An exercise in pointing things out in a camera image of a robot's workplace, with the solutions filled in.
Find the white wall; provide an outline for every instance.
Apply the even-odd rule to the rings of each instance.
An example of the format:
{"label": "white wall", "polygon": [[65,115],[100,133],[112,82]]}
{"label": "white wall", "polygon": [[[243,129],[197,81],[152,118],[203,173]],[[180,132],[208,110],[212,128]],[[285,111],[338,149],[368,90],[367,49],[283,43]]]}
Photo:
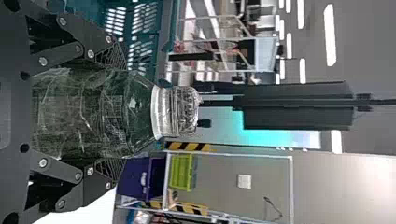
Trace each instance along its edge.
{"label": "white wall", "polygon": [[[216,147],[218,152],[233,153],[262,153],[284,154],[293,156],[294,164],[294,207],[295,224],[393,224],[396,223],[396,158],[386,156],[335,155],[322,152],[280,152],[265,148],[230,148]],[[193,198],[209,206],[225,212],[244,211],[245,215],[259,217],[261,207],[253,199],[252,203],[244,201],[242,195],[231,194],[240,203],[224,202],[221,199],[221,190],[228,192],[222,184],[235,181],[232,174],[239,169],[262,178],[262,185],[267,186],[274,203],[281,210],[285,210],[285,186],[281,181],[285,178],[282,173],[286,163],[271,163],[249,161],[217,161],[205,163],[199,168],[211,172],[210,176],[199,175],[198,187],[212,188],[195,190],[189,198]],[[229,169],[228,162],[233,164]],[[259,200],[262,192],[255,192]]]}

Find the transparent plastic container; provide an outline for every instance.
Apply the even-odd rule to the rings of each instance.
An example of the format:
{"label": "transparent plastic container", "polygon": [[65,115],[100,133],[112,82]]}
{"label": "transparent plastic container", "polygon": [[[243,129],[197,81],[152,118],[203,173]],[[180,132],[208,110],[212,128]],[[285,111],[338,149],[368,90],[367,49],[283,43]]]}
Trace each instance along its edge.
{"label": "transparent plastic container", "polygon": [[33,77],[34,148],[54,158],[129,158],[192,134],[195,89],[164,89],[133,71],[56,68]]}

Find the ceiling light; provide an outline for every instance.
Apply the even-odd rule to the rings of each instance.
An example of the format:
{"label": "ceiling light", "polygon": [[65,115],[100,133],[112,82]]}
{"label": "ceiling light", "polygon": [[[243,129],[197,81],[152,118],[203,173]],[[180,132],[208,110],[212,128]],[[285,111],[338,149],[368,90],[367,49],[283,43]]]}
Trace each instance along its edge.
{"label": "ceiling light", "polygon": [[279,22],[279,39],[284,40],[285,39],[285,21],[280,20]]}
{"label": "ceiling light", "polygon": [[285,79],[286,77],[286,68],[285,68],[285,60],[280,60],[279,62],[279,72],[280,72],[280,79]]}
{"label": "ceiling light", "polygon": [[285,0],[279,0],[279,8],[282,9],[285,7]]}
{"label": "ceiling light", "polygon": [[280,84],[280,74],[275,75],[275,84],[279,85]]}
{"label": "ceiling light", "polygon": [[279,25],[280,25],[280,16],[275,15],[275,31],[279,31]]}
{"label": "ceiling light", "polygon": [[300,59],[300,83],[306,83],[305,58]]}
{"label": "ceiling light", "polygon": [[291,0],[286,0],[286,13],[291,13]]}
{"label": "ceiling light", "polygon": [[333,130],[332,135],[332,153],[341,154],[343,153],[343,143],[341,131]]}
{"label": "ceiling light", "polygon": [[286,34],[286,54],[288,59],[291,59],[293,57],[292,55],[292,50],[293,50],[293,46],[292,46],[292,40],[291,40],[291,33],[287,33]]}
{"label": "ceiling light", "polygon": [[304,28],[304,0],[297,0],[297,26],[300,30]]}
{"label": "ceiling light", "polygon": [[334,9],[332,4],[326,6],[323,15],[327,66],[333,66],[337,62],[337,52],[335,46]]}

